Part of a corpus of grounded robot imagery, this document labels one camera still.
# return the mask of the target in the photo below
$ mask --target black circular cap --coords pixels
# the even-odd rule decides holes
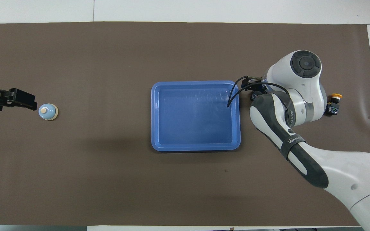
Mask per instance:
[[[312,78],[320,73],[321,61],[310,51],[297,51],[291,58],[291,68],[302,78]]]
[[[311,70],[315,66],[315,61],[309,57],[303,57],[299,60],[299,65],[305,70]]]

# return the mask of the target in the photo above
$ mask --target small blue object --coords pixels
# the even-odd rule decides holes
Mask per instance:
[[[44,120],[53,120],[58,115],[58,108],[53,104],[43,104],[40,106],[38,114]]]
[[[232,81],[159,82],[151,90],[151,143],[158,151],[233,150],[241,143]]]

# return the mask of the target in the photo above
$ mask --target orange cap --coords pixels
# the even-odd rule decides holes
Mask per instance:
[[[338,98],[342,98],[343,97],[341,94],[337,94],[337,93],[333,93],[330,96],[332,96],[332,97],[338,97]]]

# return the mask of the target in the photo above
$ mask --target table surface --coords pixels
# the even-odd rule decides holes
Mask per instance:
[[[208,21],[368,24],[368,1],[0,1],[0,23],[70,21]]]

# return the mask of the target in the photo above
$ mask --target blue plastic tray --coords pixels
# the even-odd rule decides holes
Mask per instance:
[[[151,90],[151,143],[158,151],[233,150],[241,143],[232,81],[159,82]]]

